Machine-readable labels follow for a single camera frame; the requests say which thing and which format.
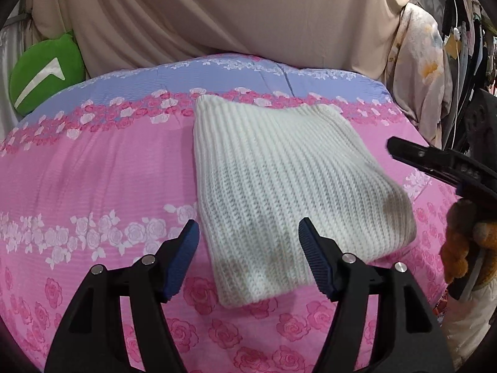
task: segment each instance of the mattress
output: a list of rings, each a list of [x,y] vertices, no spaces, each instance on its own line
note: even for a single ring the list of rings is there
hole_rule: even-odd
[[[417,238],[375,264],[403,261],[433,306],[441,298],[438,252],[456,196],[388,155],[391,136],[424,140],[381,83],[235,54],[119,71],[50,98],[0,145],[0,315],[40,368],[93,264],[129,266],[177,237],[188,219],[199,220],[194,104],[206,93],[274,109],[335,106],[413,204]],[[371,297],[358,366],[369,360],[376,305]],[[126,299],[122,310],[130,361],[143,368]],[[312,285],[223,308],[201,235],[183,288],[164,312],[189,372],[310,373],[335,305]]]

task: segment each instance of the white knit sweater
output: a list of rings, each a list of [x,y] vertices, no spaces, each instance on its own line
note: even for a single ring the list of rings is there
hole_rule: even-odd
[[[205,95],[194,147],[201,226],[225,307],[313,283],[297,233],[304,217],[364,261],[416,236],[408,196],[333,107],[275,110]]]

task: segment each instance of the floral fabric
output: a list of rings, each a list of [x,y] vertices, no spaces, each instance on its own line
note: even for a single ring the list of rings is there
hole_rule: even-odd
[[[438,24],[423,8],[411,3],[404,8],[384,77],[419,133],[441,148],[441,119],[451,108],[452,76]]]
[[[416,240],[375,263],[405,262],[433,306],[444,293],[438,251],[454,191],[388,155],[390,136],[423,140],[382,84],[237,55],[118,72],[52,97],[0,144],[0,316],[40,368],[93,264],[128,266],[199,220],[192,128],[205,93],[275,110],[336,106],[413,203]],[[372,297],[358,366],[369,360],[376,307]],[[143,368],[127,299],[122,310],[130,361]],[[310,373],[335,305],[313,285],[223,308],[201,235],[164,312],[189,372]]]

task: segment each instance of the pink rose pattern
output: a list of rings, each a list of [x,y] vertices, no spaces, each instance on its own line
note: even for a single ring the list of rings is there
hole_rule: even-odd
[[[244,306],[244,310],[248,311],[257,320],[263,320],[269,317],[269,314],[278,308],[278,300],[275,298],[262,300],[257,303]]]
[[[61,323],[62,316],[59,313],[55,314],[55,319],[54,319],[54,326],[57,329]]]
[[[335,315],[336,303],[312,301],[307,305],[309,325],[323,333],[328,333]]]
[[[398,106],[393,102],[383,102],[381,105],[364,105],[364,102],[344,103],[339,99],[328,99],[308,95],[303,98],[276,96],[273,94],[260,94],[254,91],[238,92],[236,90],[217,93],[206,92],[209,95],[219,95],[235,102],[257,104],[257,100],[269,101],[270,107],[276,109],[293,108],[302,104],[328,104],[334,105],[341,110],[342,116],[349,121],[360,125],[378,125],[405,122],[405,116]],[[153,118],[161,114],[193,117],[194,104],[198,93],[164,92],[155,97],[148,95],[138,101],[123,101],[117,105],[104,104],[86,105],[84,108],[76,107],[72,112],[53,119],[45,118],[39,123],[28,125],[26,128],[14,129],[0,144],[0,152],[5,150],[7,154],[14,154],[23,150],[26,144],[31,145],[54,145],[67,134],[69,130],[95,133],[107,132],[112,129],[126,129],[133,125],[136,119],[142,117]],[[175,99],[177,104],[162,108],[162,102],[167,99]],[[128,116],[121,116],[121,111],[132,108]],[[80,119],[85,114],[93,114],[90,121],[82,124]]]
[[[167,318],[167,325],[179,353],[186,353],[198,344],[196,329],[187,321]]]
[[[300,371],[306,367],[304,357],[284,345],[273,354],[273,361],[276,367],[285,371]]]
[[[34,305],[34,314],[42,330],[50,328],[50,318],[47,310],[38,302]]]
[[[5,284],[7,286],[7,290],[12,290],[12,274],[8,266],[5,267]]]
[[[238,328],[229,322],[212,320],[212,327],[209,329],[209,338],[221,349],[232,349],[242,341],[242,336],[238,333]]]
[[[267,356],[261,351],[247,347],[241,347],[237,351],[233,365],[243,373],[259,373],[269,370]]]
[[[22,322],[25,325],[29,325],[33,321],[33,317],[31,316],[31,310],[29,309],[28,304],[22,299],[22,297],[19,298],[18,307]]]
[[[135,362],[140,363],[142,361],[142,356],[140,354],[140,349],[138,348],[138,341],[136,339],[135,329],[129,324],[123,324],[124,341],[126,342],[126,350],[128,355]]]
[[[204,278],[186,278],[183,298],[200,315],[212,313],[218,303],[215,284]]]
[[[439,281],[443,274],[443,264],[440,257],[433,252],[438,251],[437,248],[439,248],[444,239],[444,235],[437,228],[436,219],[438,219],[441,212],[446,211],[447,206],[450,206],[453,197],[447,194],[447,198],[446,203],[439,206],[439,208],[429,203],[425,208],[419,207],[415,210],[416,217],[419,223],[424,226],[424,229],[421,230],[422,232],[418,237],[418,245],[413,246],[409,250],[408,256],[403,257],[403,260],[414,273],[425,275],[427,279],[425,292],[430,299],[443,291],[443,284]],[[397,259],[393,254],[385,257],[383,261],[392,263]],[[9,268],[5,268],[4,274],[6,287],[8,291],[11,291],[13,278]],[[34,302],[33,306],[30,306],[22,296],[16,297],[11,293],[9,309],[7,309],[3,300],[0,301],[0,315],[4,316],[4,321],[6,321],[9,330],[13,332],[24,351],[29,355],[38,355],[37,357],[41,357],[43,360],[46,359],[49,350],[49,342],[45,331],[52,326],[57,329],[62,318],[59,312],[51,316],[47,311],[47,308],[48,310],[58,309],[63,301],[62,288],[52,278],[47,278],[46,280],[45,297],[45,304]],[[210,279],[200,276],[187,278],[183,286],[183,299],[201,318],[207,318],[214,312],[217,312],[221,318],[224,315],[225,310],[218,304],[215,284]],[[281,300],[276,298],[267,299],[245,306],[240,310],[243,310],[245,315],[248,313],[249,317],[254,318],[254,320],[265,320],[272,317],[280,308],[279,301]],[[311,332],[327,334],[335,309],[336,305],[326,299],[311,301],[305,306],[306,313],[283,312],[277,314],[277,321],[273,327],[278,335],[282,337],[282,340],[287,341],[287,343],[298,343]],[[25,334],[18,330],[19,325],[16,323],[16,315],[22,321],[22,325],[27,327],[26,331],[24,331]],[[195,349],[200,342],[200,334],[194,325],[179,318],[167,318],[166,321],[176,347],[182,355]],[[369,347],[374,341],[375,325],[375,319],[368,318],[363,341]],[[140,351],[133,327],[124,324],[123,328],[126,348],[131,360],[141,363]],[[265,354],[260,350],[244,346],[244,338],[240,329],[232,322],[218,318],[210,320],[210,326],[207,328],[206,334],[202,334],[202,336],[204,335],[219,349],[234,352],[232,354],[234,355],[233,366],[242,372],[276,373],[277,371],[297,371],[309,373],[312,372],[313,363],[319,353],[310,357],[309,362],[298,352],[298,348],[291,349],[286,345],[281,345],[276,351],[272,350],[272,353]],[[358,360],[358,366],[365,363],[365,361]]]
[[[298,341],[309,334],[311,330],[307,320],[300,315],[282,314],[276,325],[278,334],[288,339],[290,342]]]
[[[177,106],[166,108],[163,112],[167,114],[176,114],[176,116],[194,116],[192,108],[194,99],[197,95],[197,93],[173,94],[167,92],[160,97],[160,100],[173,98],[178,100],[178,104]],[[229,91],[218,95],[234,101],[247,103],[254,103],[254,100],[257,98],[268,99],[274,108],[298,106],[302,103],[310,105],[317,102],[329,103],[340,107],[344,117],[352,122],[375,123],[378,121],[378,117],[369,116],[370,114],[368,114],[367,117],[362,115],[358,117],[357,110],[354,108],[354,103],[352,103],[353,105],[350,105],[351,103],[345,105],[342,102],[327,100],[325,98],[316,99],[311,96],[308,96],[307,98],[285,98],[275,97],[271,94],[257,94],[253,91],[246,93]],[[133,124],[134,119],[142,116],[156,116],[162,113],[159,104],[157,99],[150,96],[137,102],[124,102],[121,108],[119,108],[118,105],[113,106],[110,109],[109,107],[105,107],[105,105],[77,108],[73,114],[67,115],[68,119],[65,119],[66,128],[78,127],[76,119],[71,123],[71,116],[75,118],[78,117],[79,119],[84,113],[91,113],[92,111],[96,114],[93,119],[98,120],[99,124],[96,124],[95,122],[90,123],[90,125],[86,124],[83,125],[83,127],[80,126],[81,130],[96,132],[97,130],[110,130],[114,127],[120,129],[126,128]],[[129,107],[134,109],[133,116],[125,121],[119,119],[120,111]],[[387,115],[382,111],[386,112],[391,109],[387,104],[382,104],[375,108],[380,111],[380,117],[383,118],[387,118]],[[404,120],[401,114],[397,117],[398,121]],[[396,119],[396,116],[392,116],[392,113],[390,112],[388,120],[390,122],[395,122]],[[50,121],[45,119],[42,121],[42,126],[44,126],[43,133],[31,138],[30,134],[34,134],[34,131],[39,128],[39,125],[35,124],[27,127],[22,132],[26,135],[24,142],[28,143],[31,141],[37,145],[55,144],[58,138],[52,136],[53,131],[56,130],[61,123],[62,122],[58,122],[58,120]],[[0,151],[4,148],[9,153],[13,153],[17,150],[15,145],[10,148],[6,148],[3,145],[0,147]],[[424,273],[427,280],[424,289],[430,300],[433,300],[434,296],[439,295],[441,291],[443,291],[444,285],[440,282],[440,277],[443,274],[443,265],[436,253],[437,248],[439,248],[444,241],[443,232],[446,226],[445,215],[450,205],[456,200],[453,189],[444,184],[435,183],[438,184],[441,193],[444,195],[443,203],[437,205],[428,202],[425,206],[418,205],[418,207],[414,209],[416,219],[418,220],[418,229],[421,232],[418,237],[419,242],[410,249],[407,255],[404,253],[401,257],[391,255],[385,258],[385,260],[388,260],[389,262],[402,258],[415,273]],[[5,282],[6,290],[4,293],[9,293],[14,287],[12,273],[7,266],[0,271],[4,272],[4,279],[2,280]],[[63,302],[63,290],[61,286],[54,279],[47,278],[45,284],[46,300],[40,302],[36,301],[34,304],[28,304],[22,296],[17,297],[13,293],[9,293],[7,296],[9,297],[9,300],[7,301],[10,305],[9,308],[2,299],[2,285],[0,284],[0,315],[3,317],[9,331],[25,352],[29,355],[34,355],[33,352],[37,352],[36,359],[39,360],[41,358],[45,360],[48,355],[49,340],[53,337],[54,330],[59,327],[62,318],[61,313],[63,313],[63,309],[60,309],[61,312],[55,312]],[[206,332],[199,333],[197,328],[187,321],[183,321],[180,318],[167,318],[171,335],[182,355],[185,355],[187,352],[192,352],[192,350],[200,349],[200,347],[196,347],[200,342],[199,338],[202,338],[202,341],[205,338],[207,339],[207,342],[215,344],[218,348],[232,352],[232,366],[243,372],[312,372],[314,367],[313,364],[319,354],[319,350],[317,350],[315,355],[309,355],[307,362],[296,350],[290,349],[285,345],[279,346],[276,351],[273,348],[268,354],[265,354],[261,350],[245,346],[242,331],[239,327],[230,322],[234,320],[223,319],[223,316],[226,316],[226,311],[218,305],[217,291],[212,280],[206,279],[205,277],[192,277],[186,279],[185,285],[183,286],[183,299],[188,306],[192,307],[197,312],[197,315],[201,319],[208,318],[207,316],[210,316],[213,313],[217,313],[216,317],[219,315],[221,319],[210,319],[209,325],[205,328]],[[253,320],[255,323],[258,323],[257,320],[267,320],[268,322],[264,321],[258,324],[264,324],[265,327],[268,327],[268,324],[274,324],[272,325],[273,332],[276,332],[282,340],[287,341],[287,343],[296,342],[298,345],[298,341],[304,341],[306,337],[310,338],[311,335],[309,334],[312,332],[327,334],[335,313],[334,304],[331,304],[324,299],[322,301],[315,300],[306,304],[305,309],[301,310],[300,313],[294,314],[290,312],[290,308],[286,310],[285,303],[286,301],[273,298],[245,306],[242,310],[245,315],[248,313],[249,318],[251,317],[256,320]],[[275,314],[280,308],[285,308],[285,310],[281,310],[280,313]],[[18,318],[19,322],[22,321],[22,324],[17,323],[16,318]],[[374,320],[368,320],[366,322],[364,341],[369,345],[371,345],[374,340],[374,326]],[[126,347],[130,358],[135,362],[141,362],[141,356],[133,327],[129,324],[124,324],[123,328]],[[201,372],[202,371],[198,369],[191,371],[191,373]]]
[[[62,288],[52,278],[47,278],[45,296],[47,297],[50,307],[53,309],[56,309],[62,304]]]

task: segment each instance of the folded sweater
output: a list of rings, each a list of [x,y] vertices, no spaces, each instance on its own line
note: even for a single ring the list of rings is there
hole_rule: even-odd
[[[298,240],[304,217],[364,261],[416,236],[408,196],[332,106],[276,110],[205,95],[194,150],[201,226],[225,307],[313,284]]]

